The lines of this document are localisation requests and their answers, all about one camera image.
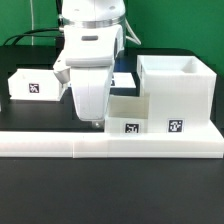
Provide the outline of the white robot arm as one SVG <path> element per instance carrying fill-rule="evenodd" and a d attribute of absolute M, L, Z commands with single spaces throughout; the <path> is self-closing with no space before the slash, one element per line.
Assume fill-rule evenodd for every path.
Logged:
<path fill-rule="evenodd" d="M 125 45 L 123 0 L 63 0 L 64 47 L 53 65 L 70 84 L 78 118 L 105 119 L 117 55 Z"/>

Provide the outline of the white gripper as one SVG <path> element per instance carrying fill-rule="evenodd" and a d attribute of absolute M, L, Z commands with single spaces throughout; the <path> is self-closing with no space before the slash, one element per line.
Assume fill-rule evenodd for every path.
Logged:
<path fill-rule="evenodd" d="M 93 128 L 101 128 L 105 118 L 114 65 L 101 67 L 67 66 L 57 59 L 53 72 L 62 83 L 70 83 L 75 110 L 82 121 L 92 121 Z"/>

